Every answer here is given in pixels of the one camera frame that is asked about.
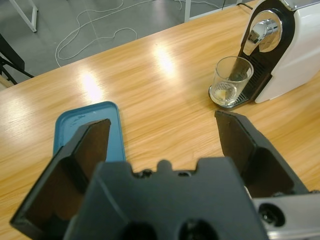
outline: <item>wood grain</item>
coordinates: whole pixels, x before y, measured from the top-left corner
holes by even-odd
[[[225,9],[1,91],[0,238],[24,238],[8,222],[51,159],[55,121],[67,110],[116,103],[126,157],[137,171],[161,159],[190,169],[201,157],[221,156],[208,88],[218,60],[237,55],[249,17],[244,6]],[[319,92],[317,74],[274,100],[235,110],[310,190],[320,189]]]

